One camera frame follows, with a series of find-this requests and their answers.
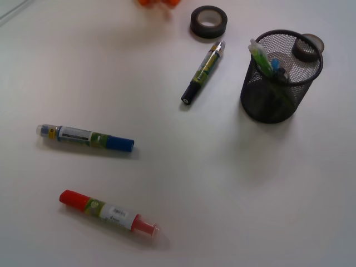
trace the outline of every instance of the black mesh pen holder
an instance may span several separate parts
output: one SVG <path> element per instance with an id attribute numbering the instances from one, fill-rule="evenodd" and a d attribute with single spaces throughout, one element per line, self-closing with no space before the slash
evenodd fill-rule
<path id="1" fill-rule="evenodd" d="M 251 57 L 241 91 L 241 104 L 257 121 L 282 122 L 296 111 L 313 80 L 321 73 L 323 56 L 312 41 L 292 31 L 270 31 L 258 37 L 256 42 L 266 48 L 270 62 L 273 58 L 279 60 L 289 81 L 268 77 Z"/>

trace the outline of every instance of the white table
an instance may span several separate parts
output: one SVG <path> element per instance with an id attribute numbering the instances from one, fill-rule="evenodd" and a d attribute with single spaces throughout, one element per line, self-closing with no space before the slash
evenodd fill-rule
<path id="1" fill-rule="evenodd" d="M 225 57 L 187 110 L 180 97 L 211 47 L 189 32 L 205 4 L 228 15 Z M 0 27 L 1 266 L 355 266 L 354 8 L 34 1 Z M 263 125 L 239 97 L 249 40 L 277 28 L 322 38 L 325 64 L 291 119 Z M 135 149 L 44 144 L 39 123 Z M 66 209 L 65 189 L 148 215 L 165 242 Z"/>

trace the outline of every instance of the barcode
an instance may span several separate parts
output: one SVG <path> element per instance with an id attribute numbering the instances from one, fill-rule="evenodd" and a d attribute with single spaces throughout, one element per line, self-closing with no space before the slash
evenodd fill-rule
<path id="1" fill-rule="evenodd" d="M 111 210 L 111 214 L 115 214 L 115 215 L 118 215 L 118 216 L 120 216 L 120 217 L 126 217 L 126 212 L 124 212 L 124 211 L 122 211 L 122 210 L 119 210 L 119 209 L 117 209 L 117 208 L 113 208 L 112 210 Z"/>

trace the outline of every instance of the green label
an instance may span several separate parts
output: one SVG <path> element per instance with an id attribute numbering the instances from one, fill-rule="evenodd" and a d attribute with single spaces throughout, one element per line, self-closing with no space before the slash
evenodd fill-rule
<path id="1" fill-rule="evenodd" d="M 105 202 L 97 199 L 89 199 L 84 208 L 84 213 L 93 217 L 100 217 L 100 211 L 104 207 Z"/>
<path id="2" fill-rule="evenodd" d="M 93 132 L 90 138 L 90 146 L 106 148 L 106 142 L 110 135 L 103 135 L 102 133 Z"/>

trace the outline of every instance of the blue marker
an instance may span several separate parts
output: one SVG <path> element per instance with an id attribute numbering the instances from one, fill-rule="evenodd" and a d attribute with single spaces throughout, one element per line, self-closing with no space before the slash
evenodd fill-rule
<path id="1" fill-rule="evenodd" d="M 279 69 L 279 60 L 277 58 L 273 58 L 271 61 L 272 69 L 276 72 Z"/>
<path id="2" fill-rule="evenodd" d="M 42 137 L 68 142 L 73 144 L 100 147 L 103 149 L 114 149 L 131 152 L 134 140 L 104 135 L 99 132 L 80 130 L 66 126 L 55 126 L 49 124 L 38 125 L 36 133 Z"/>

